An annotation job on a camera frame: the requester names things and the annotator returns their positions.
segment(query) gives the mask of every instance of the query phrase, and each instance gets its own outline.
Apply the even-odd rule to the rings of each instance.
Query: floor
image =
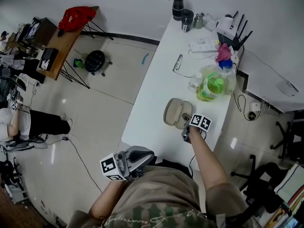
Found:
[[[100,49],[113,65],[107,68],[105,77],[100,74],[93,76],[79,68],[76,70],[91,89],[60,76],[57,81],[46,79],[43,85],[35,87],[36,94],[32,102],[32,85],[28,86],[23,97],[25,105],[31,105],[34,110],[52,114],[65,113],[73,120],[68,137],[77,148],[91,177],[103,190],[108,181],[101,174],[99,160],[128,147],[121,142],[121,137],[157,47],[118,38],[110,41],[81,36],[74,48],[81,53]],[[68,61],[72,63],[74,58],[80,57],[72,49]],[[241,94],[241,84],[242,79],[238,78],[236,96]],[[253,99],[248,95],[246,99],[248,108]],[[286,122],[293,116],[284,114],[279,117],[270,113],[274,112],[263,109],[256,121],[249,122],[239,112],[234,98],[231,98],[222,134],[214,150],[227,174],[231,171],[246,174],[250,169],[250,154],[256,155],[258,164],[279,163],[279,151],[269,149],[271,144],[282,138],[275,122],[279,121],[286,127]],[[47,149],[10,154],[11,157],[16,156],[20,164],[30,200],[51,222],[55,216],[68,222],[75,209],[88,212],[100,195],[100,190],[90,179],[74,146],[69,141],[52,143],[61,138],[62,136],[50,136]],[[204,188],[198,171],[194,172],[194,180],[199,184],[200,201],[204,210]],[[230,180],[237,185],[242,184],[242,180],[237,177],[230,177]]]

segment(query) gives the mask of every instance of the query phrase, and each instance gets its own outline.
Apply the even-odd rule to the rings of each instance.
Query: red bag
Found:
[[[74,7],[67,9],[63,19],[59,22],[58,29],[61,33],[82,28],[96,15],[96,11],[89,7]]]

